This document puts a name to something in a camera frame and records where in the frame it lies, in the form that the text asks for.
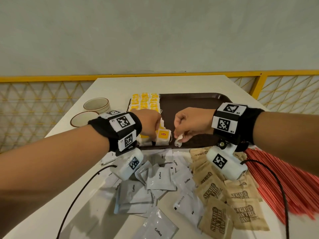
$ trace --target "qr code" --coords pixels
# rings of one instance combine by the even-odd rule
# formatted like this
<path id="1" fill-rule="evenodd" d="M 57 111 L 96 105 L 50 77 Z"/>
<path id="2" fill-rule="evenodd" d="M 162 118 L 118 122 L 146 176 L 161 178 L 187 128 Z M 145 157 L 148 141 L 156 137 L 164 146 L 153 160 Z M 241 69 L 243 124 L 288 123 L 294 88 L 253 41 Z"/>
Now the qr code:
<path id="1" fill-rule="evenodd" d="M 121 128 L 125 128 L 125 127 L 131 125 L 130 122 L 127 120 L 126 116 L 116 118 L 116 120 L 120 124 Z"/>
<path id="2" fill-rule="evenodd" d="M 229 120 L 225 120 L 225 119 L 219 118 L 217 128 L 221 129 L 221 130 L 224 130 L 224 131 L 228 131 L 229 130 L 229 125 L 230 125 L 230 121 Z"/>
<path id="3" fill-rule="evenodd" d="M 118 111 L 111 111 L 111 112 L 107 112 L 107 114 L 109 115 L 116 115 L 116 114 L 119 114 L 121 112 L 118 112 Z"/>
<path id="4" fill-rule="evenodd" d="M 233 104 L 228 104 L 225 108 L 224 111 L 226 112 L 231 112 L 231 113 L 235 113 L 235 111 L 238 109 L 238 105 L 233 105 Z"/>
<path id="5" fill-rule="evenodd" d="M 222 169 L 225 166 L 225 164 L 227 163 L 227 159 L 225 159 L 220 154 L 217 154 L 213 160 L 213 163 L 216 164 L 220 169 Z"/>
<path id="6" fill-rule="evenodd" d="M 139 164 L 138 159 L 134 157 L 132 161 L 129 163 L 129 166 L 134 170 L 138 164 Z"/>
<path id="7" fill-rule="evenodd" d="M 124 139 L 124 145 L 125 147 L 129 146 L 133 142 L 133 134 L 131 133 L 129 136 L 127 136 Z"/>

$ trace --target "table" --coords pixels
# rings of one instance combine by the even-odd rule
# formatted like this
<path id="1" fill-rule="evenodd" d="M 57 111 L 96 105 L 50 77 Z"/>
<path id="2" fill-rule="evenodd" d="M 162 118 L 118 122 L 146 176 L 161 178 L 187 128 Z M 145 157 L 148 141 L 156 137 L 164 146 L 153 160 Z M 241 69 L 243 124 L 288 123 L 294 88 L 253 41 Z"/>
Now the table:
<path id="1" fill-rule="evenodd" d="M 263 108 L 244 90 L 234 84 L 226 76 L 164 76 L 133 78 L 100 78 L 79 98 L 66 115 L 50 131 L 48 136 L 64 132 L 73 127 L 70 119 L 84 111 L 83 104 L 95 97 L 109 99 L 111 108 L 126 110 L 133 93 L 200 93 L 217 92 L 228 96 L 233 102 L 248 104 L 251 107 Z M 42 206 L 27 219 L 16 226 L 5 239 L 53 239 L 56 238 L 62 219 L 77 193 L 90 177 L 100 169 L 95 165 L 65 191 L 60 193 L 46 205 Z M 66 222 L 61 238 L 70 239 L 109 239 L 131 238 L 144 222 L 143 217 L 135 215 L 114 215 L 114 200 L 106 201 L 95 195 L 101 186 L 101 177 L 94 178 L 83 191 L 73 206 Z M 210 238 L 199 235 L 193 226 L 172 206 L 178 192 L 167 193 L 159 202 L 159 208 L 179 228 L 174 239 Z M 234 230 L 232 239 L 239 238 L 285 238 L 285 228 L 273 211 L 265 203 L 261 203 L 269 232 Z M 315 238 L 319 233 L 319 222 L 308 217 L 296 217 L 290 214 L 291 238 Z"/>

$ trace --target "hand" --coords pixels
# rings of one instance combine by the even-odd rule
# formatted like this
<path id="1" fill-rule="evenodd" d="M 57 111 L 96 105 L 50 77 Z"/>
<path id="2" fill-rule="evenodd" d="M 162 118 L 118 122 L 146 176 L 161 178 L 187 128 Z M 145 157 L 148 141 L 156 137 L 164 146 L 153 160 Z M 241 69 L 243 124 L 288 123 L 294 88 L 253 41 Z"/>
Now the hand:
<path id="1" fill-rule="evenodd" d="M 175 115 L 174 137 L 185 134 L 180 142 L 187 142 L 197 134 L 213 134 L 212 121 L 215 109 L 188 107 Z"/>
<path id="2" fill-rule="evenodd" d="M 149 136 L 152 141 L 156 141 L 155 131 L 160 128 L 161 115 L 157 111 L 150 109 L 132 109 L 131 112 L 133 112 L 141 121 L 141 134 L 144 136 Z"/>

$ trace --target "brown tray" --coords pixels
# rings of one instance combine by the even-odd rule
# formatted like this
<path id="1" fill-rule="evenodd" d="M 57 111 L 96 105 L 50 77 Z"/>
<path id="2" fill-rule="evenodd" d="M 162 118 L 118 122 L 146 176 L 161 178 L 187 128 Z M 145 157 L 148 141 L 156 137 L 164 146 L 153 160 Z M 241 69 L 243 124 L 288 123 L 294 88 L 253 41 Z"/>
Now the brown tray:
<path id="1" fill-rule="evenodd" d="M 173 140 L 169 145 L 155 146 L 141 146 L 141 150 L 148 149 L 164 149 L 164 148 L 178 148 L 174 145 L 174 119 L 175 114 L 187 107 L 197 107 L 205 109 L 216 109 L 223 102 L 231 102 L 231 100 L 220 93 L 182 93 L 182 94 L 160 94 L 159 100 L 160 108 L 162 111 L 162 118 L 166 129 L 172 131 Z M 218 138 L 209 134 L 200 134 L 191 138 L 188 142 L 182 144 L 180 148 L 203 148 L 214 146 L 218 142 Z"/>

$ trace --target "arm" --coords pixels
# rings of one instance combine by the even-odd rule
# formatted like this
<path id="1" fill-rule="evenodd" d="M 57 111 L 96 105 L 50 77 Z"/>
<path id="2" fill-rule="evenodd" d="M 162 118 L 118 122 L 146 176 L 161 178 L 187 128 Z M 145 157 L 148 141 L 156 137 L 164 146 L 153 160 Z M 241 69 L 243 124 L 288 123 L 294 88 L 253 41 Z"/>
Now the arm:
<path id="1" fill-rule="evenodd" d="M 182 142 L 202 133 L 212 134 L 214 109 L 186 108 L 175 116 L 174 137 Z M 262 112 L 254 125 L 253 142 L 262 150 L 319 175 L 319 116 Z"/>
<path id="2" fill-rule="evenodd" d="M 156 137 L 160 114 L 132 110 L 141 134 Z M 0 155 L 0 238 L 61 193 L 109 151 L 91 125 L 53 135 Z"/>

